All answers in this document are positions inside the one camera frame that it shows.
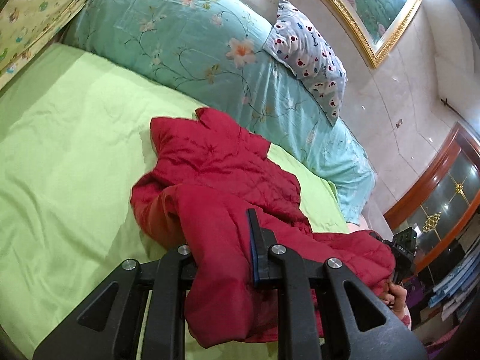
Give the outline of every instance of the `painting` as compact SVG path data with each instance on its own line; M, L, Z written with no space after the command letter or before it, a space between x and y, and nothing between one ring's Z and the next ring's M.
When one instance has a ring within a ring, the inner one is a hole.
M378 67L422 0L323 0L349 30L366 61Z

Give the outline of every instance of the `folded clothes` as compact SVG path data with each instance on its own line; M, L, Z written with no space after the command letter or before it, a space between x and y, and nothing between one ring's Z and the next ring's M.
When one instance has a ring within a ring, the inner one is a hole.
M190 245L198 271L185 318L200 345L278 340L276 294L252 284L249 208L279 243L318 262L337 257L382 292L395 267L389 247L370 230L312 233L297 178L267 159L270 142L215 109L196 115L152 119L157 165L133 186L130 202L143 231L164 247ZM323 335L319 315L317 326Z

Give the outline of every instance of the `white pillow with red dots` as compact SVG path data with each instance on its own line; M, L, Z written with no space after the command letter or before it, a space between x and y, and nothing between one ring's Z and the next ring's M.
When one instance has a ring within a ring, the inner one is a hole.
M302 81L335 125L343 101L347 73L311 21L288 0L278 1L277 22L263 45Z

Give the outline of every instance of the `light green fabric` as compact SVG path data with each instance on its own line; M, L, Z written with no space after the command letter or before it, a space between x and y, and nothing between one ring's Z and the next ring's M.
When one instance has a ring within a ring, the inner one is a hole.
M153 116L191 117L198 101L65 45L52 45L0 97L0 324L32 357L39 342L123 259L164 250L139 230L131 186L156 161ZM283 149L269 157L295 173L316 231L347 232L335 193ZM275 345L187 358L276 356Z

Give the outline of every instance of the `metal screw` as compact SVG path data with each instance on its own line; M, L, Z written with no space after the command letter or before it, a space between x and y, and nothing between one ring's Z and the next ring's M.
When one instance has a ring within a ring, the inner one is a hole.
M272 252L275 254L284 254L287 251L286 247L283 245L273 245Z
M328 259L327 264L330 268L338 269L342 266L342 261L340 261L336 257L333 257L333 258Z
M177 252L186 256L187 254L190 254L190 246L188 245L179 246L177 249Z
M137 266L137 262L134 259L126 259L121 264L121 267L126 271L131 271L136 266Z

